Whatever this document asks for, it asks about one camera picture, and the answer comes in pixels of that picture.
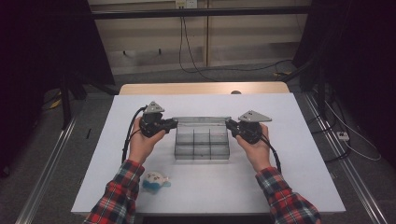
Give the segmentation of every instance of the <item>black stand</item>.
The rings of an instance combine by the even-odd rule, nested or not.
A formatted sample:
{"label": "black stand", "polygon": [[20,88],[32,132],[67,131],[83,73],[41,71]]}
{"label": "black stand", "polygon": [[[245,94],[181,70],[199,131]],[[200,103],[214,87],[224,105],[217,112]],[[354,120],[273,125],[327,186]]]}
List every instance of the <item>black stand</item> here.
{"label": "black stand", "polygon": [[318,112],[323,119],[327,119],[325,115],[326,101],[325,101],[325,67],[324,60],[332,48],[338,43],[341,34],[343,33],[343,24],[347,19],[347,13],[350,7],[350,0],[346,1],[344,5],[339,5],[335,11],[341,13],[332,19],[323,39],[321,40],[318,49],[314,51],[310,60],[300,66],[297,70],[282,79],[287,83],[295,77],[300,77],[300,87],[302,91],[311,91],[315,83],[318,84]]}

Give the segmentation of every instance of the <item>wall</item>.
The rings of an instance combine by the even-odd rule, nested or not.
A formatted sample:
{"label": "wall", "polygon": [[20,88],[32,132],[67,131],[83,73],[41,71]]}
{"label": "wall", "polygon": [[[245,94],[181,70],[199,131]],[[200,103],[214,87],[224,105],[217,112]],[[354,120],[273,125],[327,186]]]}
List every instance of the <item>wall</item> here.
{"label": "wall", "polygon": [[[150,10],[173,9],[175,1],[163,0],[89,0],[92,11],[102,10]],[[198,0],[198,8],[221,7],[285,7],[310,5],[310,0]],[[185,18],[189,42],[196,50],[200,65],[218,65],[217,61],[230,54],[234,61],[235,51],[226,49],[254,48],[273,44],[270,48],[285,48],[284,43],[299,43],[306,15],[271,15],[271,16],[233,16],[233,17],[196,17]],[[126,19],[96,21],[102,42],[108,57],[117,51],[167,49],[178,50],[180,46],[180,18]],[[266,52],[267,59],[282,58],[276,55],[277,49]],[[295,48],[288,57],[292,57]],[[244,53],[239,59],[246,58]]]}

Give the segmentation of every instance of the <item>finger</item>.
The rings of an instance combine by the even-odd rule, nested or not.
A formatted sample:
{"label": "finger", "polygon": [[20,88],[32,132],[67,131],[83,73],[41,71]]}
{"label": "finger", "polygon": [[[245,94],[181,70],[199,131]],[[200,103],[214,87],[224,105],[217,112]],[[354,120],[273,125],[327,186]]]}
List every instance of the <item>finger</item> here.
{"label": "finger", "polygon": [[156,133],[154,136],[152,136],[150,139],[155,143],[159,142],[163,137],[165,136],[166,131],[161,130],[160,132]]}
{"label": "finger", "polygon": [[263,124],[263,123],[260,123],[260,125],[262,126],[262,134],[264,134],[265,137],[267,137],[269,139],[268,127],[265,124]]}
{"label": "finger", "polygon": [[142,117],[138,117],[134,120],[134,127],[132,128],[132,132],[135,132],[140,129],[139,122],[141,119]]}
{"label": "finger", "polygon": [[235,137],[236,141],[238,142],[239,146],[241,146],[243,149],[247,148],[250,144],[245,141],[240,135],[237,135]]}

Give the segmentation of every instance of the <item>small toy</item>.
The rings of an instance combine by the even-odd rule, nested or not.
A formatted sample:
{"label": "small toy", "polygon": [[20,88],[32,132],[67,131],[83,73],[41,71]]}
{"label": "small toy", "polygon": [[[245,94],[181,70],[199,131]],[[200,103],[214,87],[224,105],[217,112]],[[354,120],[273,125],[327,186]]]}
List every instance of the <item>small toy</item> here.
{"label": "small toy", "polygon": [[143,180],[143,188],[154,193],[157,192],[161,187],[170,186],[171,183],[169,182],[169,178],[164,177],[162,174],[155,171],[148,172],[145,179]]}

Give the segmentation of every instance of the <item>wall outlet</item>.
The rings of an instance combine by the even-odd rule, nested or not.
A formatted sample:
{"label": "wall outlet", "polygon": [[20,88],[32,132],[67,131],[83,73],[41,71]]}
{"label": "wall outlet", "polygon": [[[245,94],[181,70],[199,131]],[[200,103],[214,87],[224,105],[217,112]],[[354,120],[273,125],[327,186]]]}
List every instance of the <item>wall outlet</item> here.
{"label": "wall outlet", "polygon": [[337,132],[337,137],[341,141],[349,141],[349,136],[346,132]]}
{"label": "wall outlet", "polygon": [[176,9],[186,8],[186,0],[176,0]]}
{"label": "wall outlet", "polygon": [[198,0],[186,0],[186,8],[198,8]]}

